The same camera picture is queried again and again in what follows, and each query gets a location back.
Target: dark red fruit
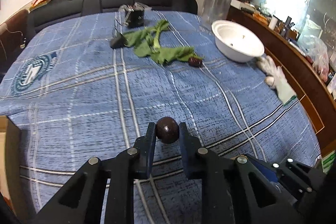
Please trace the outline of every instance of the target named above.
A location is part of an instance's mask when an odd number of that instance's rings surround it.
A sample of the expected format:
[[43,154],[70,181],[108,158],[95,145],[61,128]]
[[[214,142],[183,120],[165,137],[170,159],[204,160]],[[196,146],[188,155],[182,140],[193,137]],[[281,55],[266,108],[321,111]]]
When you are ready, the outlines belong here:
[[188,64],[191,67],[200,68],[203,66],[203,61],[202,59],[199,59],[197,57],[190,57],[188,60]]
[[171,117],[163,117],[156,123],[156,136],[165,144],[174,143],[179,139],[179,126]]

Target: black leather sofa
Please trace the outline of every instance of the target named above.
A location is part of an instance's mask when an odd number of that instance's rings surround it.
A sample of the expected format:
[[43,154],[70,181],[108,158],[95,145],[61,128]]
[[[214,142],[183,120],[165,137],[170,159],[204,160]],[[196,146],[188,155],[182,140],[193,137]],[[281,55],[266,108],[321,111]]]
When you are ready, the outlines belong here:
[[151,6],[153,10],[175,10],[197,14],[196,0],[52,0],[33,10],[27,19],[27,42],[43,28],[75,17],[117,11],[133,1]]

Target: tablecloth logo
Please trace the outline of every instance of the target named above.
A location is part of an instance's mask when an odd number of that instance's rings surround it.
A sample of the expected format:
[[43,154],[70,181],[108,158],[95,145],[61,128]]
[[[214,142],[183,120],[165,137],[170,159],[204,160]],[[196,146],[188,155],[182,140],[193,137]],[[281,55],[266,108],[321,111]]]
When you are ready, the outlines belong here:
[[14,92],[22,92],[28,89],[35,80],[40,80],[46,72],[50,71],[56,61],[57,56],[55,52],[51,55],[36,56],[29,60],[15,76]]

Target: blue bedspread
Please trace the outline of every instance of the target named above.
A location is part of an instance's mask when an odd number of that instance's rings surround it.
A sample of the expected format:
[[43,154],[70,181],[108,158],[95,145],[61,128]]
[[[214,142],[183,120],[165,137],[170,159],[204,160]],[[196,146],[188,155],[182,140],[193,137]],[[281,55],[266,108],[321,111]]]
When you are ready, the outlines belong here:
[[[116,18],[96,14],[43,29],[0,84],[0,114],[22,132],[22,185],[35,211],[90,157],[115,157],[164,116],[186,122],[220,156],[314,164],[320,148],[300,102],[282,106],[254,62],[228,60],[196,15],[151,11],[146,25],[167,19],[160,44],[194,46],[203,68],[162,67],[130,48],[111,49]],[[201,182],[186,180],[179,155],[178,142],[157,141],[152,179],[134,186],[135,223],[200,223]]]

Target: white bowl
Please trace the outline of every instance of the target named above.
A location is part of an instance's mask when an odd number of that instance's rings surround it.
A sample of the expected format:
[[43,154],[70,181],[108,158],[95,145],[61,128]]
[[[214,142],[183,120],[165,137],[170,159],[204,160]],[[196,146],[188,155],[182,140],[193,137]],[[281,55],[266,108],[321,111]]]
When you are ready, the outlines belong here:
[[263,43],[248,28],[227,20],[217,20],[211,27],[216,46],[227,58],[243,63],[264,54]]

